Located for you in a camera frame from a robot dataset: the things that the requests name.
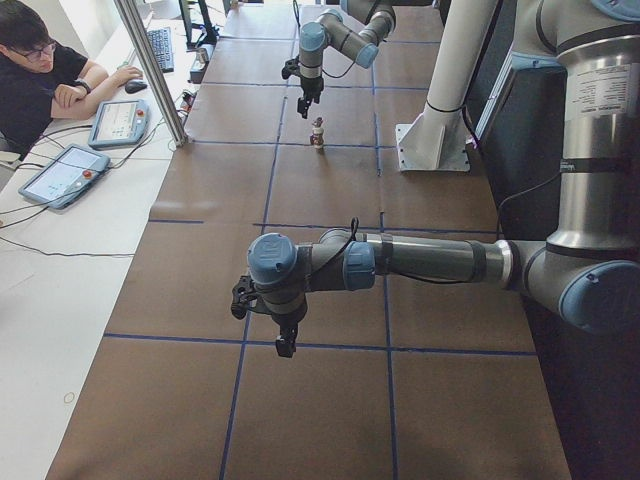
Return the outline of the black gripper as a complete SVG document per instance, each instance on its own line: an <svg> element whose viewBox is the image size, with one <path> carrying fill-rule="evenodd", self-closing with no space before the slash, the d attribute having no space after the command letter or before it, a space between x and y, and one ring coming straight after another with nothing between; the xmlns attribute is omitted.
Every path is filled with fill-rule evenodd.
<svg viewBox="0 0 640 480"><path fill-rule="evenodd" d="M300 79L302 96L297 100L297 112L303 119L307 119L309 107L320 103L324 90L322 66L305 66L298 57L295 57L284 63L281 76L284 80L288 80L291 76Z"/></svg>
<svg viewBox="0 0 640 480"><path fill-rule="evenodd" d="M294 356L298 326L307 313L306 293L301 281L284 280L265 285L256 283L250 275L242 275L232 289L230 310L240 320L248 311L269 315L279 326L275 340L278 356Z"/></svg>

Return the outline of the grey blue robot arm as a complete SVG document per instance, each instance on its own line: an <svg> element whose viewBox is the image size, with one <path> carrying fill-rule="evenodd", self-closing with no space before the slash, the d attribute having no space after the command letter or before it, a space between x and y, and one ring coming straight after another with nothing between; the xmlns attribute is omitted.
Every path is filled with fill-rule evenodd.
<svg viewBox="0 0 640 480"><path fill-rule="evenodd" d="M466 94L500 1L451 1L423 112L396 126L402 170L454 170L455 140L466 123ZM323 53L332 47L368 68L396 26L395 5L428 1L340 1L364 24L356 33L326 10L299 26L299 53L282 77L300 78L297 111L306 119L324 87ZM567 72L563 155L549 180L506 197L497 208L496 241L447 241L350 230L326 231L315 244L278 233L248 248L248 275L232 290L231 313L271 316L281 357L296 352L306 293L371 288L374 275L434 284L500 283L565 322L594 334L639 325L639 240L631 233L634 165L639 166L639 1L517 1L514 37L497 78L513 70ZM507 202L560 180L558 227L544 242L500 239Z"/></svg>
<svg viewBox="0 0 640 480"><path fill-rule="evenodd" d="M281 76L300 79L302 95L297 112L308 117L312 104L320 102L324 89L324 51L331 47L353 64L368 69L379 45L395 29L396 15L389 1L342 1L340 8L327 9L315 20L299 27L298 54L285 62Z"/></svg>

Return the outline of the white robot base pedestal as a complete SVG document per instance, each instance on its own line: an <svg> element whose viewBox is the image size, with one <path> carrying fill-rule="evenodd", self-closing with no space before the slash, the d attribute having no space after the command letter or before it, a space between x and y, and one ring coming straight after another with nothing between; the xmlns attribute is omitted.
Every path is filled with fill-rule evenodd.
<svg viewBox="0 0 640 480"><path fill-rule="evenodd" d="M423 112L396 126L402 171L467 172L463 108L497 0L450 4Z"/></svg>

